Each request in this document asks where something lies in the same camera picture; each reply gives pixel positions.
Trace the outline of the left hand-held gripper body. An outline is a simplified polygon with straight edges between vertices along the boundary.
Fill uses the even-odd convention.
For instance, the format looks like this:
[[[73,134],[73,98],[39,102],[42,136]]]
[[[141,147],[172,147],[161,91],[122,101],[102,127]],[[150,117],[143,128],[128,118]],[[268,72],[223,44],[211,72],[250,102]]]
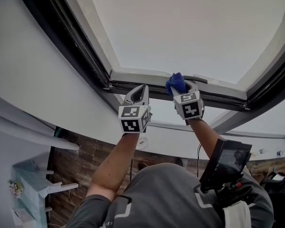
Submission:
[[[119,107],[118,119],[123,133],[144,133],[152,117],[149,105],[128,105]]]

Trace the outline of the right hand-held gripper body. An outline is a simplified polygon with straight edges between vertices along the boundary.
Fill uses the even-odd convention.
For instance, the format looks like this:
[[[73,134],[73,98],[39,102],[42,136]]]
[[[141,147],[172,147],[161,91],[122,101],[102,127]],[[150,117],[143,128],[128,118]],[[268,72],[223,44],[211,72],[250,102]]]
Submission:
[[[204,114],[204,103],[200,92],[180,94],[173,98],[175,109],[183,120],[202,119]]]

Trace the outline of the blue cleaning cloth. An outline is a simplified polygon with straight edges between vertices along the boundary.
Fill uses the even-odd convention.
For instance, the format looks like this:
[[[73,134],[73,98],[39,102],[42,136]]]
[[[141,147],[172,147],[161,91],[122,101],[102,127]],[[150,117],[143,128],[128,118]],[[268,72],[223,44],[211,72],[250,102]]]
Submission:
[[[173,96],[171,87],[178,91],[178,93],[187,93],[186,84],[183,75],[178,73],[173,73],[172,76],[166,81],[166,93],[170,96]]]

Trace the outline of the black window frame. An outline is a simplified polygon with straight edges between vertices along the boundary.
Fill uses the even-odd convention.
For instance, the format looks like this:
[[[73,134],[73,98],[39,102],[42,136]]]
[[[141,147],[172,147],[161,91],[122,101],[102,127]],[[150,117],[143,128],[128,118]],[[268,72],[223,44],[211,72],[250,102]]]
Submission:
[[[152,126],[184,130],[165,83],[197,84],[220,133],[285,134],[285,0],[22,0],[87,84],[117,112],[140,84]]]

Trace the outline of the person's right forearm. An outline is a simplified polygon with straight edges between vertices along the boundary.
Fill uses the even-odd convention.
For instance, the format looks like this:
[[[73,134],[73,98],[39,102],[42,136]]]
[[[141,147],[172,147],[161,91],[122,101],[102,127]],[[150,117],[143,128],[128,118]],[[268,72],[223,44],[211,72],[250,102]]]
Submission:
[[[191,126],[206,155],[211,159],[218,139],[223,140],[224,138],[201,119],[189,119],[187,122]]]

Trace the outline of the person's left forearm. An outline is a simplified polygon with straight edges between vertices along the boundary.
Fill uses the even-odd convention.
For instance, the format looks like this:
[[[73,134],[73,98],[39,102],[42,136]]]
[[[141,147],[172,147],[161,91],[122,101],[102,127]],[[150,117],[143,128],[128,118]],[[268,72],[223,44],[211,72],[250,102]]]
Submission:
[[[130,167],[140,135],[128,133],[100,164],[92,176],[86,196],[100,195],[110,201],[116,197]]]

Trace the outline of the black chest-mounted monitor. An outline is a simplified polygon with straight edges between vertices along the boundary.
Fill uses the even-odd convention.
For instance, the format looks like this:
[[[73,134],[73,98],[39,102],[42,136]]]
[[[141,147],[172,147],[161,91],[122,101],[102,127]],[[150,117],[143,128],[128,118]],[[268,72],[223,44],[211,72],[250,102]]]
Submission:
[[[235,183],[251,156],[251,144],[218,139],[212,156],[200,178],[200,190],[219,190],[225,183]]]

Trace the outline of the person's grey shirt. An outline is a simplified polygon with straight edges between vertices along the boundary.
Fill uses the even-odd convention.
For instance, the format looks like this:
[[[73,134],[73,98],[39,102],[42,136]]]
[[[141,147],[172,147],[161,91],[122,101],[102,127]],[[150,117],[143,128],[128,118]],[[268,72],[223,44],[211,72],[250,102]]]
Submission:
[[[146,167],[113,201],[86,196],[66,228],[224,228],[213,208],[215,193],[196,193],[198,183],[173,163]]]

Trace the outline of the white insulated pipe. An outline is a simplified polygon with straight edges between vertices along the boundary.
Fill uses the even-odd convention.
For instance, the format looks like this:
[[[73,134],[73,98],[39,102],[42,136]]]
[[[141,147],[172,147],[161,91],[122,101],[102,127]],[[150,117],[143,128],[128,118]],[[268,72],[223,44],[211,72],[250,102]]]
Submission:
[[[26,128],[54,135],[55,126],[37,119],[0,98],[0,116]]]
[[[44,133],[29,129],[10,120],[7,120],[0,116],[0,132],[11,135],[16,138],[20,138],[32,143],[41,145],[53,146],[66,150],[79,150],[79,145],[72,143],[65,139],[49,136]]]

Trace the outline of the white towel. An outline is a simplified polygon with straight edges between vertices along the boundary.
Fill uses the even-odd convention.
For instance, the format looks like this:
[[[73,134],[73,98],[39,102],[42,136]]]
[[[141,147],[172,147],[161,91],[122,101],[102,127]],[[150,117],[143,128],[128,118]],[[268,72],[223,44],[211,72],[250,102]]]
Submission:
[[[223,208],[225,228],[252,228],[249,206],[244,201],[239,201]]]

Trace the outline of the light blue cabinet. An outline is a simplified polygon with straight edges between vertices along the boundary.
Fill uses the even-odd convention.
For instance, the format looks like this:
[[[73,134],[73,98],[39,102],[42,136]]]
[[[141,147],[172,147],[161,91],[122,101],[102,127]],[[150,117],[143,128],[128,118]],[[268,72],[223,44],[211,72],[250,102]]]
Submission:
[[[36,228],[48,228],[46,197],[52,193],[63,192],[79,187],[78,183],[52,183],[47,179],[53,175],[53,170],[39,167],[31,159],[13,165],[15,181],[22,185],[23,191],[18,198],[18,206],[25,208],[34,218]]]

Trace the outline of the small flower bunch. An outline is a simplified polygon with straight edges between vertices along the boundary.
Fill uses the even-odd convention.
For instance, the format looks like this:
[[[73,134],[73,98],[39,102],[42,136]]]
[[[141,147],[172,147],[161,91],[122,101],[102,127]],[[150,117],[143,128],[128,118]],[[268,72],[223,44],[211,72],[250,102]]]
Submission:
[[[19,198],[23,192],[23,185],[21,182],[15,182],[14,180],[9,180],[9,190],[16,198]]]

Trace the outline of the white wall outlet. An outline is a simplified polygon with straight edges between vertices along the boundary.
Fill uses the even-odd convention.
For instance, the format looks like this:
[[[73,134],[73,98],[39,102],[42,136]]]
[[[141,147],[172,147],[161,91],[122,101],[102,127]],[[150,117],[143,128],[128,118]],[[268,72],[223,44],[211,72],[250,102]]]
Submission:
[[[136,149],[141,151],[148,146],[148,143],[149,142],[148,142],[147,137],[140,137],[136,145]]]

